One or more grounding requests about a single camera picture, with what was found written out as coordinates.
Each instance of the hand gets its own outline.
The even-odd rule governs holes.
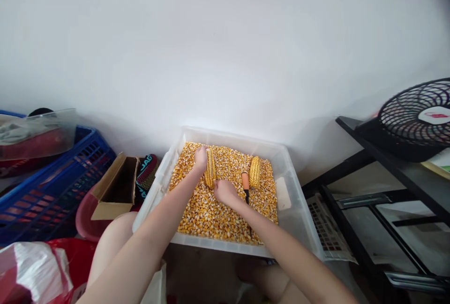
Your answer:
[[[195,151],[194,155],[194,166],[201,169],[203,173],[206,171],[206,166],[208,165],[208,155],[206,154],[207,150],[209,150],[207,146],[201,146]]]
[[[239,202],[244,202],[244,200],[239,197],[233,184],[227,180],[216,181],[214,196],[217,201],[222,202],[224,205],[227,205],[232,209],[234,209]]]

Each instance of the knee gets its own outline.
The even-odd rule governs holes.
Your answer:
[[[131,235],[133,233],[132,226],[137,212],[130,212],[119,215],[106,228],[103,235]]]

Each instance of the metal rack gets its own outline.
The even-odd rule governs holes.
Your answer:
[[[358,143],[363,150],[349,157],[341,164],[322,174],[302,187],[308,198],[319,191],[342,235],[377,297],[382,303],[407,302],[404,290],[426,292],[439,296],[450,296],[450,277],[432,273],[403,240],[394,227],[443,222],[450,227],[450,181],[428,170],[420,163],[406,162],[376,147],[355,132],[359,120],[340,116],[336,122]],[[335,200],[326,187],[375,161],[380,162],[405,187],[383,193]],[[406,201],[422,201],[435,215],[389,223],[376,208],[380,204]],[[418,273],[388,272],[381,270],[371,259],[359,240],[344,211],[367,207],[383,225],[389,235],[417,268]]]

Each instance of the blue crate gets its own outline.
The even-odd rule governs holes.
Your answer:
[[[115,158],[97,130],[78,126],[71,150],[0,198],[0,246],[75,236],[81,200]]]

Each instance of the cardboard box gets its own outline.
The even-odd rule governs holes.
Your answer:
[[[114,220],[128,213],[135,204],[136,173],[140,161],[120,153],[102,179],[96,184],[92,195],[98,205],[91,220]]]

